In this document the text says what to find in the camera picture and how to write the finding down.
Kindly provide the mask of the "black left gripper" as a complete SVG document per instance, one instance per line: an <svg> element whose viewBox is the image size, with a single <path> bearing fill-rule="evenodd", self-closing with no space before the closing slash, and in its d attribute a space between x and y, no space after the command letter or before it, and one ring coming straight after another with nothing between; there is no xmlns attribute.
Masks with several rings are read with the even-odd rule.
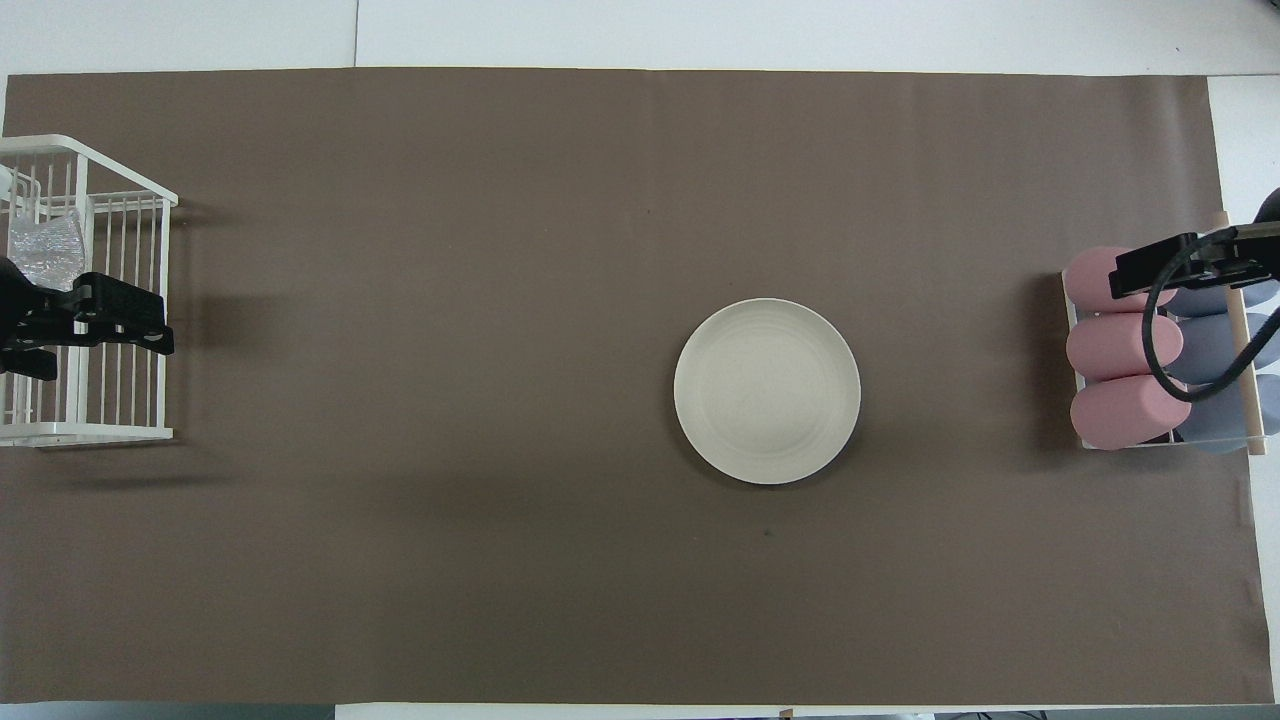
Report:
<svg viewBox="0 0 1280 720"><path fill-rule="evenodd" d="M84 323L73 328L73 316ZM161 325L138 328L132 325ZM164 299L97 272L81 274L60 295L31 282L8 258L1 259L1 365L4 373L56 380L58 355L49 346L92 348L133 345L157 355L175 352L165 325Z"/></svg>

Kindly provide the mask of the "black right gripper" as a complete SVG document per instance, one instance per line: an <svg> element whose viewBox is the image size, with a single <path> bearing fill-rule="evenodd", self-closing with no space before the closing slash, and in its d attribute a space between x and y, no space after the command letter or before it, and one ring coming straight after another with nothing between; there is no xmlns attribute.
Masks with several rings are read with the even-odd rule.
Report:
<svg viewBox="0 0 1280 720"><path fill-rule="evenodd" d="M1215 269L1201 256L1208 234L1181 233L1121 252L1110 272L1114 297L1244 284L1279 277L1279 188L1260 205L1252 223L1230 225L1216 246Z"/></svg>

